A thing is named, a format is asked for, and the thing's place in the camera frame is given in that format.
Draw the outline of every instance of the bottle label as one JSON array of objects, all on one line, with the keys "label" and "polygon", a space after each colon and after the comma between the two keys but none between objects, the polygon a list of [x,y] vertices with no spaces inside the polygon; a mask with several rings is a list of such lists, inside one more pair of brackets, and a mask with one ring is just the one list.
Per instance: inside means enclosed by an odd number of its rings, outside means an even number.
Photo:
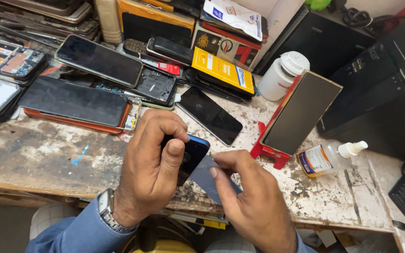
[{"label": "bottle label", "polygon": [[299,153],[298,158],[307,174],[313,174],[334,168],[331,162],[329,162],[326,153],[324,153],[322,145],[318,145]]}]

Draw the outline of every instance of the hand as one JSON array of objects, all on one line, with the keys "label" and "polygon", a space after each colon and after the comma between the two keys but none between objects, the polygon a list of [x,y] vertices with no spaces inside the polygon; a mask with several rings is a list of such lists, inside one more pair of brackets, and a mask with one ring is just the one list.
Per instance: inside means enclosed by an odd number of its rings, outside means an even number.
[{"label": "hand", "polygon": [[[161,154],[164,135],[173,135]],[[187,125],[175,113],[149,109],[129,141],[123,159],[120,186],[114,193],[113,216],[133,227],[150,213],[164,208],[177,186],[179,166],[188,142]]]},{"label": "hand", "polygon": [[237,195],[222,169],[210,169],[225,214],[237,233],[263,253],[295,253],[296,232],[276,178],[246,150],[217,153],[213,158],[242,179],[243,193]]}]

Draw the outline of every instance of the blue smartphone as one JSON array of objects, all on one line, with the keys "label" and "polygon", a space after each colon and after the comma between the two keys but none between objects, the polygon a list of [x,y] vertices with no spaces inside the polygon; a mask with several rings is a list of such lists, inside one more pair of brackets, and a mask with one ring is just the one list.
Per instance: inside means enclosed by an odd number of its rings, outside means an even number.
[{"label": "blue smartphone", "polygon": [[[188,135],[188,137],[190,138],[190,141],[185,144],[184,158],[179,167],[177,186],[184,185],[185,181],[187,181],[188,177],[190,174],[192,174],[196,166],[198,166],[198,164],[206,156],[210,148],[210,143],[208,141],[193,135]],[[162,143],[160,144],[162,150],[168,141],[173,138],[174,137],[172,135],[165,135]]]}]

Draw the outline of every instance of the spray bottle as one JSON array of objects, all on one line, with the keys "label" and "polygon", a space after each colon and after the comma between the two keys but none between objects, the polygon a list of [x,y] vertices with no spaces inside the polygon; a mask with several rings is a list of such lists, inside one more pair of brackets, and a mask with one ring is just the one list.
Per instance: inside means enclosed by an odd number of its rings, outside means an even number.
[{"label": "spray bottle", "polygon": [[351,157],[367,147],[364,141],[342,144],[340,141],[329,140],[300,152],[298,160],[308,176],[316,177],[351,167]]}]

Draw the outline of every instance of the wristwatch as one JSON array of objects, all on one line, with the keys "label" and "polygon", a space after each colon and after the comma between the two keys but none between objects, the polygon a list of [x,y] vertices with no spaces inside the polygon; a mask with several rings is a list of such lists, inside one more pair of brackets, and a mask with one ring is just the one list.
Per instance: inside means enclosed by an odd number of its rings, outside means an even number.
[{"label": "wristwatch", "polygon": [[139,226],[138,224],[135,227],[128,228],[120,225],[112,216],[114,213],[114,190],[107,188],[103,193],[98,197],[98,213],[101,216],[101,219],[114,231],[121,234],[128,234],[136,230]]}]

